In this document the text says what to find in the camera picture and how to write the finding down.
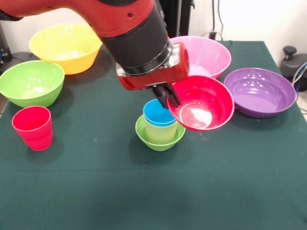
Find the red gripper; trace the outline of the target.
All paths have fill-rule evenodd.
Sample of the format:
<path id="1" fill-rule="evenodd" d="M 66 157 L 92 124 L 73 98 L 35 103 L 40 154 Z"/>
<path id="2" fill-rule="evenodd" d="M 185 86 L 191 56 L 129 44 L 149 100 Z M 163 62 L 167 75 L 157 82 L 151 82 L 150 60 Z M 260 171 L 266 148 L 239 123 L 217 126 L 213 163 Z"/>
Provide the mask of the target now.
<path id="1" fill-rule="evenodd" d="M 116 63 L 116 74 L 121 85 L 129 90 L 142 90 L 153 86 L 152 90 L 163 108 L 168 109 L 167 99 L 173 107 L 179 107 L 181 100 L 172 83 L 188 77 L 189 56 L 183 43 L 172 44 L 170 57 L 158 69 L 143 76 L 132 76 Z"/>

